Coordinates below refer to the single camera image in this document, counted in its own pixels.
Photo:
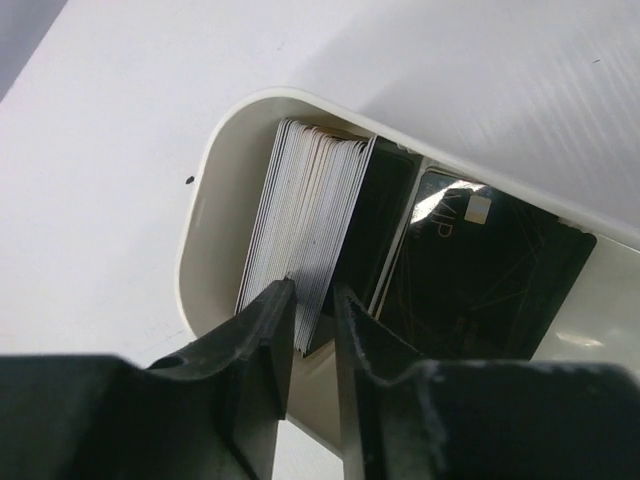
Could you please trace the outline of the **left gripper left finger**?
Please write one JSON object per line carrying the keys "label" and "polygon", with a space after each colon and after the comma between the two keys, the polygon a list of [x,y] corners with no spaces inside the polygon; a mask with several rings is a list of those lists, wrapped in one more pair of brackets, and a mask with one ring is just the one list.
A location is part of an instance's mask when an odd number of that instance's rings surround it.
{"label": "left gripper left finger", "polygon": [[268,479],[293,360],[294,282],[147,368],[107,355],[1,360],[5,479]]}

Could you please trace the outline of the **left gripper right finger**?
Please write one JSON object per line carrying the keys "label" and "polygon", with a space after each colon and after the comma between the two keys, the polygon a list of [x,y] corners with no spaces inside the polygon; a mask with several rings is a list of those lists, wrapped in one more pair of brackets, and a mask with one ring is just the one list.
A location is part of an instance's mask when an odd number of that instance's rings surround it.
{"label": "left gripper right finger", "polygon": [[348,479],[635,479],[639,383],[607,363],[440,361],[334,290]]}

